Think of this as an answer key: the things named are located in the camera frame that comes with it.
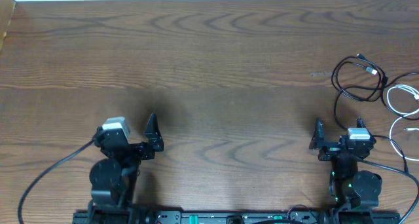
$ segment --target coiled white cable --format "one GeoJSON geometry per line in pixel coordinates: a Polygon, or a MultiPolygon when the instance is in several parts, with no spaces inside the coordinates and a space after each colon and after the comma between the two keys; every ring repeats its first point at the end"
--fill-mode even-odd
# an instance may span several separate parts
{"type": "MultiPolygon", "coordinates": [[[[408,116],[410,116],[410,115],[413,115],[413,114],[417,114],[417,113],[419,113],[419,108],[417,109],[417,110],[415,110],[415,111],[413,111],[413,112],[411,112],[411,113],[402,113],[402,112],[398,112],[397,110],[395,110],[394,108],[393,108],[393,106],[391,105],[391,103],[390,103],[390,98],[388,97],[389,96],[389,93],[390,93],[390,91],[391,90],[393,90],[393,89],[395,89],[395,88],[398,88],[398,89],[401,89],[401,90],[404,90],[404,91],[407,91],[407,92],[409,92],[409,93],[411,93],[412,95],[413,95],[413,97],[414,97],[414,99],[416,100],[416,101],[418,101],[418,103],[419,103],[419,91],[417,90],[417,89],[415,89],[415,88],[413,88],[413,87],[411,87],[411,86],[408,86],[408,85],[405,85],[405,84],[397,84],[397,85],[395,85],[395,86],[393,86],[393,87],[391,87],[390,89],[388,89],[388,91],[387,91],[387,103],[388,103],[388,106],[391,108],[391,109],[393,109],[396,113],[398,113],[398,114],[401,114],[401,115],[404,115],[405,117],[408,117],[408,116]]],[[[402,117],[399,117],[398,119],[396,119],[394,122],[393,122],[393,124],[392,124],[392,126],[390,127],[390,131],[389,131],[389,135],[388,135],[388,137],[391,139],[392,138],[392,131],[393,131],[393,127],[394,127],[394,125],[396,124],[396,122],[398,121],[398,120],[400,120],[400,119],[402,119],[402,117]]],[[[408,130],[408,131],[411,131],[411,130],[419,130],[419,128],[406,128],[405,130],[408,130]]],[[[393,146],[393,148],[394,148],[394,150],[396,151],[396,153],[400,156],[400,157],[402,157],[402,155],[401,155],[401,153],[396,149],[396,147],[394,146],[394,144],[393,144],[393,142],[392,141],[390,141],[390,143],[392,144],[392,146],[393,146]]],[[[405,157],[407,160],[411,160],[411,161],[416,161],[416,162],[418,162],[419,161],[419,159],[412,159],[412,158],[408,158],[408,157],[405,157]]]]}

